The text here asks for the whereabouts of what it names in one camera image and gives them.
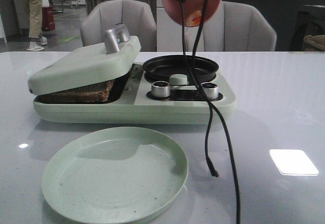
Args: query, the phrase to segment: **plastic plate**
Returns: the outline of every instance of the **plastic plate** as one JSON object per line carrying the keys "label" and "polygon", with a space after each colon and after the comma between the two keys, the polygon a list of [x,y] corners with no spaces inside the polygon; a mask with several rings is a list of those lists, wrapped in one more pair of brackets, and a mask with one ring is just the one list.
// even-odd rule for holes
{"label": "plastic plate", "polygon": [[188,162],[168,136],[114,127],[63,147],[48,163],[42,191],[59,214],[84,223],[143,223],[183,188]]}

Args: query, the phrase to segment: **counter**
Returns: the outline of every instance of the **counter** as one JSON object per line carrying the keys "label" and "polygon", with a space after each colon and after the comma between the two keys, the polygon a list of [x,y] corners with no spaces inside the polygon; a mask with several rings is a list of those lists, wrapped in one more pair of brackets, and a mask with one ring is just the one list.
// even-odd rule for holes
{"label": "counter", "polygon": [[[31,74],[68,52],[0,53],[0,223],[77,224],[45,201],[41,180],[50,159],[73,140],[116,124],[42,120],[28,91]],[[170,53],[143,52],[135,62]],[[227,121],[241,193],[242,224],[325,223],[325,53],[198,53],[219,64],[238,107]],[[228,146],[220,125],[210,132],[209,152],[220,174],[211,177],[204,158],[205,125],[138,124],[177,141],[189,176],[173,205],[150,224],[234,224],[236,200]],[[271,149],[304,151],[319,173],[283,175]]]}

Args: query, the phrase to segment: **black cable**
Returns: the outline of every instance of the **black cable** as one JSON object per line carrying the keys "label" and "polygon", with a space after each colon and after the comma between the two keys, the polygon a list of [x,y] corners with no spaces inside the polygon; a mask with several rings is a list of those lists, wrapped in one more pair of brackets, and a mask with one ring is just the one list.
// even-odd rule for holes
{"label": "black cable", "polygon": [[208,0],[204,0],[204,4],[203,4],[203,8],[202,8],[202,16],[201,16],[201,20],[200,20],[200,24],[199,24],[199,29],[198,29],[198,33],[197,33],[197,36],[196,36],[196,40],[194,42],[194,46],[193,46],[193,51],[192,51],[192,69],[193,69],[193,72],[192,72],[191,67],[189,66],[189,63],[187,61],[186,53],[185,53],[185,50],[186,50],[185,17],[184,17],[183,5],[180,2],[180,7],[181,7],[181,11],[182,11],[182,48],[183,48],[183,55],[184,55],[184,59],[185,59],[189,74],[191,75],[191,78],[194,81],[195,87],[197,88],[197,90],[200,92],[201,96],[205,99],[205,101],[209,105],[210,117],[209,117],[208,127],[207,127],[207,131],[206,131],[206,136],[205,136],[205,154],[206,154],[206,161],[207,161],[209,170],[211,172],[211,175],[216,176],[216,177],[218,177],[218,173],[214,169],[213,163],[212,163],[212,161],[210,160],[210,158],[208,156],[208,136],[209,136],[209,133],[210,133],[211,123],[212,123],[212,118],[213,118],[213,110],[217,113],[217,115],[219,116],[220,121],[222,123],[223,129],[224,129],[224,132],[225,132],[225,136],[226,136],[226,140],[227,140],[227,144],[228,144],[230,160],[231,160],[231,165],[232,165],[233,178],[234,178],[235,191],[236,191],[236,223],[240,224],[240,221],[241,221],[241,218],[240,218],[240,216],[241,216],[240,190],[239,190],[238,176],[237,176],[237,170],[236,170],[236,164],[235,164],[235,158],[234,158],[233,147],[232,147],[232,144],[231,144],[230,134],[229,134],[227,125],[225,123],[224,117],[222,116],[220,111],[214,106],[214,104],[212,104],[211,101],[205,95],[205,93],[203,91],[203,88],[202,88],[201,84],[199,83],[199,80],[197,78],[196,71],[195,71],[196,50],[197,50],[199,40],[200,40],[200,37],[201,37],[201,33],[202,33],[202,30],[203,30],[204,17],[205,17],[205,13],[206,13],[207,3],[208,3]]}

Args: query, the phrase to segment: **non-stick pan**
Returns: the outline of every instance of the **non-stick pan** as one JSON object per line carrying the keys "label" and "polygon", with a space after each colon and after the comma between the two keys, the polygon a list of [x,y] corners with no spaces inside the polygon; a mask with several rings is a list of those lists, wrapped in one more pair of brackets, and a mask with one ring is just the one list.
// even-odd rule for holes
{"label": "non-stick pan", "polygon": [[[187,55],[186,57],[191,63],[192,56]],[[219,65],[216,62],[196,56],[195,72],[200,83],[211,81],[218,69]],[[189,84],[193,84],[183,55],[166,55],[152,58],[143,63],[143,70],[146,72],[147,78],[153,81],[169,81],[169,77],[173,74],[185,74]]]}

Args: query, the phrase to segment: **chair backrest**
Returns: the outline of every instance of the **chair backrest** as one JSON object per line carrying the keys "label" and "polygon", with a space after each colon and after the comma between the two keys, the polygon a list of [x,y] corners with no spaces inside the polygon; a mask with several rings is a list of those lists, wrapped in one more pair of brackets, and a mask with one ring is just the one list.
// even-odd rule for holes
{"label": "chair backrest", "polygon": [[141,51],[156,51],[157,27],[150,6],[134,0],[113,0],[98,4],[81,25],[83,46],[104,41],[104,32],[124,23],[131,36],[140,40]]}
{"label": "chair backrest", "polygon": [[[193,49],[198,28],[186,29],[187,50]],[[274,51],[276,32],[255,7],[222,2],[204,24],[197,51]]]}

